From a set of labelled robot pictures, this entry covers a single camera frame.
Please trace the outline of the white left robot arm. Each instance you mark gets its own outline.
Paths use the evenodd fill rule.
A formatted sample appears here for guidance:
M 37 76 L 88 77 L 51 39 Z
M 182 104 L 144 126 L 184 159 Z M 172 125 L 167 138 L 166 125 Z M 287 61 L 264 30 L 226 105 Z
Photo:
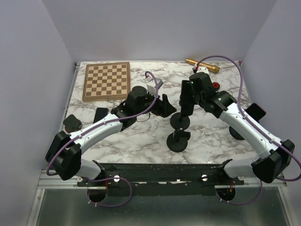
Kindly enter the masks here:
M 159 97 L 142 86 L 135 86 L 125 101 L 99 121 L 71 134 L 57 133 L 45 156 L 47 171 L 53 169 L 53 174 L 62 180 L 73 176 L 88 178 L 92 185 L 99 186 L 104 182 L 104 169 L 96 161 L 84 160 L 82 154 L 85 151 L 108 136 L 127 129 L 142 114 L 152 113 L 166 118 L 175 112 L 176 108 L 169 103 L 166 94 Z

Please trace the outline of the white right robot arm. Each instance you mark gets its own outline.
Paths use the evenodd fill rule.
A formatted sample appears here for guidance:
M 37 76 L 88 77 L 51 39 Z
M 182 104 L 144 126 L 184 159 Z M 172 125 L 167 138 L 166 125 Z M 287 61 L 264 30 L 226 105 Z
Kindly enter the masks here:
M 290 164 L 294 143 L 281 140 L 259 124 L 265 111 L 258 105 L 254 112 L 239 108 L 237 100 L 227 91 L 217 91 L 207 73 L 195 73 L 183 80 L 179 104 L 184 117 L 192 115 L 195 105 L 213 114 L 231 128 L 233 137 L 241 136 L 256 151 L 254 159 L 229 160 L 217 171 L 217 181 L 228 184 L 236 177 L 257 177 L 273 182 Z

